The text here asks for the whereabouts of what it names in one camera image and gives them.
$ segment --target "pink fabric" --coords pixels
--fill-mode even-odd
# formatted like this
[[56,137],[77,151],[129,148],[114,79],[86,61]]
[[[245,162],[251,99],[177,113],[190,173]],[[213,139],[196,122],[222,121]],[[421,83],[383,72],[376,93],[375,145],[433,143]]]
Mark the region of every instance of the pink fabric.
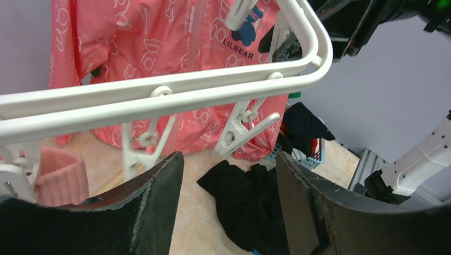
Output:
[[77,205],[88,199],[85,162],[73,152],[42,146],[35,193],[45,206]]
[[[224,25],[233,0],[52,0],[52,54],[49,87],[78,86],[96,67],[92,83],[151,77],[196,70],[262,64],[260,39],[271,28],[279,8],[275,0],[259,1],[263,17],[253,23],[256,40],[248,47],[232,39]],[[258,110],[257,124],[271,113],[283,115],[287,96],[268,98]],[[177,114],[172,141],[163,156],[212,148],[234,104]],[[169,117],[157,124],[162,134]],[[149,120],[133,122],[133,138]],[[280,128],[275,123],[234,153],[238,159],[259,160],[272,152]],[[92,130],[103,142],[121,147],[120,125]],[[71,134],[58,137],[65,145]]]

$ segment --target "black cloth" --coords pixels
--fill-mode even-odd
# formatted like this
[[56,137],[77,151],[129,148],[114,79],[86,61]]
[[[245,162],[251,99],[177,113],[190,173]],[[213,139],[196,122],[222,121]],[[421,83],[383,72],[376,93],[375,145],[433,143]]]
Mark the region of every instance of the black cloth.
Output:
[[288,139],[293,135],[302,142],[317,138],[335,140],[329,129],[301,102],[294,104],[285,112],[282,122],[287,129],[284,133]]
[[224,160],[197,183],[215,197],[218,220],[240,248],[289,254],[275,169],[257,164],[244,172]]

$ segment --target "white wall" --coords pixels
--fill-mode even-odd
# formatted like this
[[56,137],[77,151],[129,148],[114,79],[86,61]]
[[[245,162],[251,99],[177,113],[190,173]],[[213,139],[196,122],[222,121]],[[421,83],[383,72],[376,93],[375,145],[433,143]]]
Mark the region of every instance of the white wall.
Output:
[[[417,18],[379,26],[358,56],[334,63],[301,101],[351,150],[395,161],[451,109],[451,42],[423,28]],[[450,183],[445,169],[425,185],[446,197]]]
[[50,0],[0,2],[0,94],[46,89]]

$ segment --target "white plastic hanger frame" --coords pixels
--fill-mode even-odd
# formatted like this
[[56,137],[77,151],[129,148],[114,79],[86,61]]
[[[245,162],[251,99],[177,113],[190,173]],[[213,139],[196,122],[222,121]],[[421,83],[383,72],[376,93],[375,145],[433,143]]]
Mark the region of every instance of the white plastic hanger frame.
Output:
[[[243,0],[242,6],[245,8],[235,9],[238,13],[234,17],[237,19],[237,26],[255,3],[255,0]],[[160,116],[246,102],[254,98],[261,98],[261,104],[266,97],[299,92],[312,87],[326,75],[332,63],[329,35],[307,0],[278,0],[277,3],[280,12],[289,17],[286,20],[304,52],[302,59],[3,95],[0,96],[0,146],[27,143],[136,120],[158,120]],[[316,67],[316,71],[302,75],[302,71],[309,65]],[[170,93],[149,98],[153,91],[162,88],[168,89]],[[247,114],[248,117],[254,114],[247,111],[247,104],[243,104],[239,112],[241,115]],[[240,133],[242,120],[229,121],[228,125],[235,123],[233,128]],[[246,133],[238,139],[235,137],[234,144],[224,142],[223,139],[227,138],[227,135],[223,133],[216,151],[227,147],[226,152],[222,153],[230,153],[245,143],[243,139],[248,139],[255,131],[261,130],[261,126],[256,128],[258,130],[254,131],[242,129],[243,132],[251,133]],[[148,138],[155,140],[153,135],[147,134]],[[160,139],[159,143],[162,144],[159,146],[164,146],[163,139]],[[158,152],[153,155],[137,155],[131,150],[129,142],[125,144],[129,146],[126,145],[123,149],[124,156],[132,157],[127,165],[143,160],[147,161],[146,165],[151,165],[159,156]]]

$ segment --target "drying rack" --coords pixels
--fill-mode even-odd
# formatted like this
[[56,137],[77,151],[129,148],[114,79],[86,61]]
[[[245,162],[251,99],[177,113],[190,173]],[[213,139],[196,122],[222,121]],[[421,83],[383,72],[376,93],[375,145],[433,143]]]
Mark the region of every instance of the drying rack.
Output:
[[[226,25],[236,29],[257,0],[234,3]],[[122,124],[122,154],[126,180],[139,167],[150,169],[158,160],[172,130],[171,116],[165,131],[155,133],[156,121],[139,137],[144,146],[156,145],[153,154],[133,150],[130,123],[157,120],[205,107],[236,103],[215,151],[228,155],[280,118],[273,113],[248,129],[243,123],[256,117],[269,96],[299,92],[314,86],[332,63],[327,31],[307,0],[277,0],[280,12],[274,26],[271,51],[284,41],[287,31],[297,37],[303,57],[296,61],[232,67],[0,96],[0,194],[14,194],[36,201],[34,185],[40,164],[40,139],[60,134]],[[302,75],[312,65],[316,71]],[[258,98],[252,109],[250,100]]]

